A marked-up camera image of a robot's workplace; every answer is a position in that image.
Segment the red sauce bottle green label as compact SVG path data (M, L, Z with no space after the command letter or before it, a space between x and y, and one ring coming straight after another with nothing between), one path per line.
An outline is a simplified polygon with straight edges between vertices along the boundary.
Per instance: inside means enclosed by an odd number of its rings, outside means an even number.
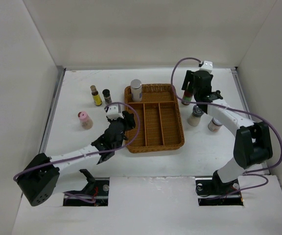
M181 103L183 105L189 105L192 101L193 94L187 90L184 91Z

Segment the jar with red white lid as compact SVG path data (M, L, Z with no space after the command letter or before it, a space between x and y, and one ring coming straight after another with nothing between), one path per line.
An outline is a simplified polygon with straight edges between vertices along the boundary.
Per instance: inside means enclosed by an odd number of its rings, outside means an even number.
M208 129L212 132L218 132L221 127L222 127L222 123L215 118L212 118L208 124Z

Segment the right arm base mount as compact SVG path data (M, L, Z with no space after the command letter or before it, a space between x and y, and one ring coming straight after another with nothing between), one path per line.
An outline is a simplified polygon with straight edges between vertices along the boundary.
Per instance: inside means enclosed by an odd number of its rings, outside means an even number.
M222 183L214 173L211 177L195 178L199 206L243 206L238 179Z

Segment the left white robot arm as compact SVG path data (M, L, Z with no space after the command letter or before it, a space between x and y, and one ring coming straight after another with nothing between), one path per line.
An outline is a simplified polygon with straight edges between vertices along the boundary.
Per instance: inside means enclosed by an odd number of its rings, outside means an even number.
M106 118L109 122L108 128L88 146L51 157L40 153L22 172L14 176L14 181L31 206L44 203L58 192L75 198L93 192L95 178L88 171L88 164L98 165L108 161L114 156L115 151L123 148L123 142L128 139L126 132L136 127L133 113L119 112L114 106L108 108ZM83 174L85 178L78 182L76 188L72 183L61 182L64 176L77 172Z

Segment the white jar silver lid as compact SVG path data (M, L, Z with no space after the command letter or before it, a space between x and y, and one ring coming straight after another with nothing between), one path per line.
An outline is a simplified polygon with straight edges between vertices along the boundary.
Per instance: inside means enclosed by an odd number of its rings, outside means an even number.
M131 96L134 102L141 102L142 101L142 83L138 79L134 79L131 81L130 84L131 88Z

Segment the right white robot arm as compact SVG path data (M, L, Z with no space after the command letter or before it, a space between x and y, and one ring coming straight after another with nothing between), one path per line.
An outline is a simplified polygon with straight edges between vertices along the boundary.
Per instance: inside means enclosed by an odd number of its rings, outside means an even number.
M212 179L197 182L197 194L200 196L224 194L246 169L273 156L267 123L254 122L231 111L221 92L212 90L212 79L213 75L206 70L188 70L182 90L195 99L193 109L224 125L235 137L235 143L233 157L213 173Z

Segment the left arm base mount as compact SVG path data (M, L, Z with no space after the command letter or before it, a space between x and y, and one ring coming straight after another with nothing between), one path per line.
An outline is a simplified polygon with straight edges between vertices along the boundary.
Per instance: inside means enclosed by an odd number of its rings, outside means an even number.
M108 206L110 178L95 178L87 169L79 170L86 178L80 190L64 194L65 207L106 207Z

